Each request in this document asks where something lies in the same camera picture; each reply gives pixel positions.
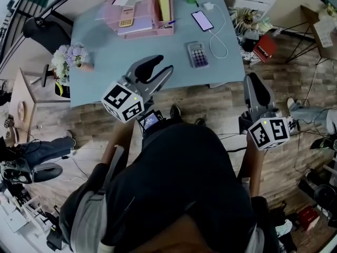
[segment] jeans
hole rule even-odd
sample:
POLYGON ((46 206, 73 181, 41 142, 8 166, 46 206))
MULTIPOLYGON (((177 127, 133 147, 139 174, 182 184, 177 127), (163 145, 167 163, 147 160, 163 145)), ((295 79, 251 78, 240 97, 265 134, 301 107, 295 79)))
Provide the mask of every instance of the jeans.
POLYGON ((24 157, 31 168, 47 160, 70 154, 75 141, 70 137, 58 138, 53 141, 34 141, 20 145, 24 157))
POLYGON ((328 114, 328 110, 325 110, 323 107, 303 107, 297 103, 293 103, 289 110, 290 115, 295 120, 304 120, 306 123, 315 122, 315 125, 322 124, 326 128, 326 116, 328 114))

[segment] shoe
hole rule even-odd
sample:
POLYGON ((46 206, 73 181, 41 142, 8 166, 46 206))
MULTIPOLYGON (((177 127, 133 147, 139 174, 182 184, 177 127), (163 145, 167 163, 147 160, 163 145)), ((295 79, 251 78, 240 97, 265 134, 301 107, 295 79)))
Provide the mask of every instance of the shoe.
POLYGON ((202 125, 202 126, 205 127, 206 126, 206 121, 203 118, 198 118, 198 119, 195 120, 195 124, 202 125))
POLYGON ((171 119, 181 119, 181 110, 176 104, 173 104, 170 109, 171 119))
POLYGON ((293 100, 293 98, 288 98, 286 105, 288 106, 288 109, 290 111, 290 108, 293 104, 296 104, 295 101, 293 100))
POLYGON ((66 133, 65 136, 66 136, 66 137, 70 137, 70 138, 73 139, 73 141, 74 141, 74 146, 73 146, 73 148, 72 148, 71 150, 74 150, 74 149, 75 149, 75 146, 76 146, 76 140, 73 138, 72 133, 71 133, 69 130, 67 130, 67 133, 66 133))

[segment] white charging cable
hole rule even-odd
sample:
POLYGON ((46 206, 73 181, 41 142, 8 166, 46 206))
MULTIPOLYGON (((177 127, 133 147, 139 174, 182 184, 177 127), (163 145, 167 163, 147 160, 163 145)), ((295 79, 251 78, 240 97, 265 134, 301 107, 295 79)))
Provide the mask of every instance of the white charging cable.
POLYGON ((218 58, 218 59, 222 59, 222 58, 226 58, 226 57, 228 56, 228 49, 227 49, 226 45, 221 41, 221 39, 218 38, 217 35, 218 35, 218 33, 221 32, 222 28, 226 25, 226 18, 225 18, 225 14, 223 14, 221 8, 219 8, 218 5, 215 5, 215 4, 213 4, 213 5, 216 6, 216 7, 221 11, 221 14, 222 14, 222 16, 223 16, 223 21, 224 21, 224 23, 223 23, 223 25, 221 26, 221 28, 219 29, 219 31, 217 31, 215 34, 213 34, 211 30, 209 30, 209 32, 212 34, 212 37, 211 37, 211 39, 210 39, 210 50, 211 50, 211 53, 213 54, 214 57, 216 57, 216 58, 218 58), (216 37, 217 40, 219 40, 220 43, 225 47, 225 49, 226 49, 226 55, 225 55, 225 56, 219 57, 219 56, 216 56, 216 55, 214 54, 214 52, 213 52, 213 50, 212 50, 212 39, 213 39, 214 37, 216 37))

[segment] phone charger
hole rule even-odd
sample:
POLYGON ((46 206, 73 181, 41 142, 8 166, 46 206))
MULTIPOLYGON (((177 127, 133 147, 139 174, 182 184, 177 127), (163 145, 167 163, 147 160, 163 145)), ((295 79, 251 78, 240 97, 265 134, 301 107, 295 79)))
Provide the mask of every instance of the phone charger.
POLYGON ((210 2, 207 2, 207 3, 203 4, 203 6, 204 6, 204 9, 207 10, 207 11, 210 11, 214 8, 214 5, 210 2))

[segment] vase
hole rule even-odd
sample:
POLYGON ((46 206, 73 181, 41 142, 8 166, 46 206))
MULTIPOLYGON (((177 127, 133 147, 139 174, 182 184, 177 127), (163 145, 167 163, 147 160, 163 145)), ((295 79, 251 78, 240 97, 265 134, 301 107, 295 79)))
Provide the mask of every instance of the vase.
POLYGON ((91 64, 91 63, 81 63, 81 64, 78 64, 77 67, 82 70, 82 71, 85 71, 85 72, 93 72, 94 71, 94 65, 91 64))

